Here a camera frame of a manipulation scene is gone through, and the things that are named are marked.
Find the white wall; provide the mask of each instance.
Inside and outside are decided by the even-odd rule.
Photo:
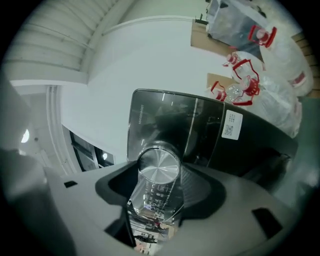
[[[4,59],[13,85],[87,85],[88,67],[105,28],[133,0],[45,0],[22,25]]]
[[[127,160],[131,97],[138,88],[203,95],[207,73],[230,76],[225,57],[190,46],[192,20],[153,17],[123,23],[100,41],[88,87],[62,87],[61,123]]]
[[[65,175],[49,133],[46,94],[29,94],[23,95],[22,98],[30,107],[30,121],[27,127],[30,137],[26,143],[20,143],[19,149],[36,158],[42,165],[54,168],[59,175]]]
[[[136,0],[121,22],[159,15],[200,17],[206,15],[205,0]]]

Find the white label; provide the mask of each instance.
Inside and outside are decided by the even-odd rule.
[[[241,131],[243,114],[227,110],[222,130],[222,138],[238,140]]]

